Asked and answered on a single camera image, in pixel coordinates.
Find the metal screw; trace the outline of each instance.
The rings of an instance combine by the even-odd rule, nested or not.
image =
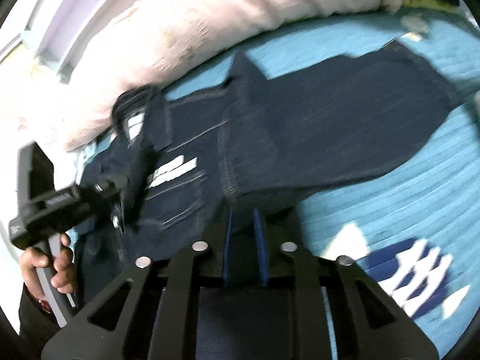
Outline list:
[[[191,245],[191,248],[194,251],[205,251],[208,249],[208,244],[205,241],[197,241]]]
[[[294,242],[284,242],[280,246],[280,249],[282,249],[283,251],[289,251],[289,252],[296,251],[297,250],[297,244],[294,243]]]
[[[149,259],[148,257],[139,257],[138,259],[135,260],[135,265],[138,266],[139,268],[147,268],[152,263],[152,260]]]
[[[349,256],[338,256],[337,263],[341,266],[351,266],[355,261]]]
[[[112,218],[112,223],[114,228],[116,229],[120,228],[120,221],[116,215]]]

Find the pink pillow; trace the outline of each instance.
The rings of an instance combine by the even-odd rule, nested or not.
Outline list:
[[[62,139],[66,150],[110,126],[117,97],[166,86],[246,38],[305,17],[400,8],[402,0],[138,0],[88,44],[73,71]]]

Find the black sleeve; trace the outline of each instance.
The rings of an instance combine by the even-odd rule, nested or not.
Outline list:
[[[40,358],[42,349],[59,330],[55,316],[44,311],[40,304],[28,294],[23,286],[20,299],[20,337]]]

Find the bed sheet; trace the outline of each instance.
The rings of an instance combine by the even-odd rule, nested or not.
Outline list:
[[[395,15],[332,16],[284,26],[204,63],[172,85],[167,97],[221,83],[239,49],[273,78],[338,54],[363,55],[395,37],[452,81],[465,105],[395,171],[317,193],[299,205],[298,214],[313,253],[354,257],[442,357],[480,306],[480,139],[472,106],[480,90],[480,32],[465,17],[403,8]],[[110,140],[91,144],[84,162]]]

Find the white triangle print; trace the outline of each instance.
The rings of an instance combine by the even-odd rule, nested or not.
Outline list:
[[[442,303],[442,310],[443,310],[443,319],[450,318],[455,310],[458,309],[460,303],[467,296],[469,292],[470,286],[465,286],[458,291],[454,292],[450,295],[447,299],[445,299]]]
[[[335,260],[338,256],[350,256],[354,260],[365,257],[370,252],[367,240],[355,222],[345,224],[332,242],[328,244],[322,257]]]

